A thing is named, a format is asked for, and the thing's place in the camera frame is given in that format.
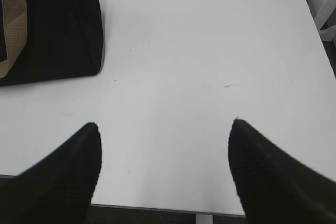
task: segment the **mark on table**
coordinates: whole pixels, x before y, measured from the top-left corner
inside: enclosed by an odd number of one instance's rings
[[[228,89],[228,88],[232,88],[232,87],[234,87],[234,86],[235,86],[235,84],[234,84],[234,83],[231,83],[231,84],[224,85],[224,86],[214,85],[214,86],[210,86],[210,87],[208,87],[207,89],[212,89],[212,88],[215,88],[215,87],[220,87],[220,88]]]

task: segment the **table top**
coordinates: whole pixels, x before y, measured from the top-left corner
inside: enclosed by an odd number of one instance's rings
[[[336,82],[305,0],[100,0],[95,77],[0,89],[0,174],[100,127],[92,203],[243,214],[233,120],[336,180]]]

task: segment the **black bag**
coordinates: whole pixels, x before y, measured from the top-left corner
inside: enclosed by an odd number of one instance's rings
[[[27,0],[27,43],[0,86],[97,74],[102,50],[99,0]]]

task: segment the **tote bag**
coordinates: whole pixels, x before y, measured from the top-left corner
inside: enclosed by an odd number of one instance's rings
[[[0,86],[91,76],[100,71],[99,0],[2,0],[2,10],[4,36],[0,40],[7,53],[3,54],[2,47],[0,60],[6,57],[1,62],[7,65],[0,70],[5,75],[0,76]],[[15,28],[13,43],[7,39],[8,13],[15,17],[9,18]]]

